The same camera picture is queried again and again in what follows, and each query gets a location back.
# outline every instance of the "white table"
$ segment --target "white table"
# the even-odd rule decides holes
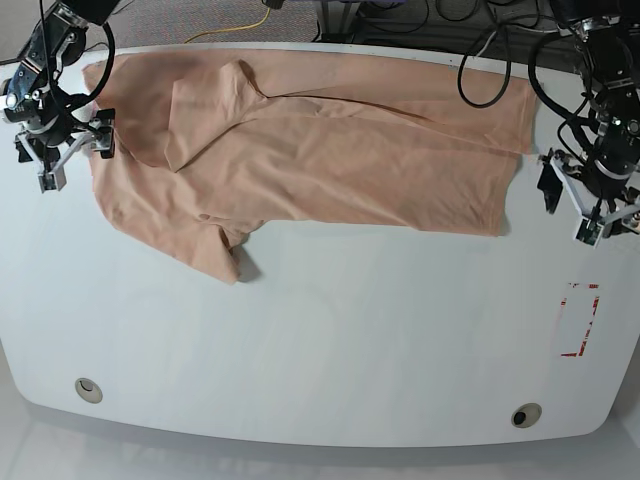
[[[188,48],[228,47],[458,62],[364,46]],[[81,68],[104,56],[85,55],[63,86],[80,90]],[[577,77],[540,77],[552,95],[580,102]],[[540,109],[539,150],[557,145],[559,121]],[[16,161],[15,133],[0,125],[0,338],[33,403],[199,435],[367,447],[581,435],[609,413],[640,334],[638,240],[573,242],[569,198],[545,213],[534,161],[509,188],[505,237],[271,222],[245,246],[260,274],[229,287],[116,232],[82,157],[64,191],[41,195],[35,167]],[[560,354],[582,342],[594,292],[568,282],[599,285],[577,357]],[[102,388],[101,403],[76,394],[81,377]],[[515,428],[512,414],[530,402],[542,406],[540,421]]]

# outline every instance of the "white tabletop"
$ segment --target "white tabletop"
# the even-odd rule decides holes
[[[459,60],[324,44],[179,48],[234,47],[452,68]],[[85,55],[63,86],[82,90],[81,68],[105,55]],[[525,77],[526,68],[514,73]],[[580,102],[577,77],[540,77],[568,107]],[[557,146],[559,121],[538,112],[540,151]],[[244,247],[242,269],[254,279],[229,287],[115,231],[82,156],[68,164],[65,190],[41,195],[35,166],[17,163],[16,131],[0,124],[0,338],[33,403],[178,432],[334,446],[581,435],[609,413],[640,334],[638,240],[597,250],[573,242],[569,198],[554,216],[545,212],[533,159],[509,188],[504,237],[270,222]],[[596,296],[584,354],[562,357],[580,348]],[[77,395],[81,377],[102,388],[100,404]],[[514,411],[532,402],[540,421],[513,427]]]

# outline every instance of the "yellow cable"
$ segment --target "yellow cable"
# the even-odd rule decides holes
[[[267,21],[267,18],[269,18],[269,14],[271,13],[271,9],[267,8],[267,13],[264,16],[264,18],[262,20],[260,20],[258,23],[254,23],[252,25],[243,25],[241,27],[230,27],[230,28],[221,28],[219,30],[211,30],[209,32],[202,32],[202,33],[198,33],[197,35],[194,35],[193,37],[189,38],[188,40],[186,40],[184,43],[191,43],[193,42],[196,38],[200,38],[200,37],[204,37],[205,35],[213,35],[215,33],[224,33],[224,32],[237,32],[239,30],[249,30],[251,28],[256,28],[259,27],[260,25],[262,25],[264,22]]]

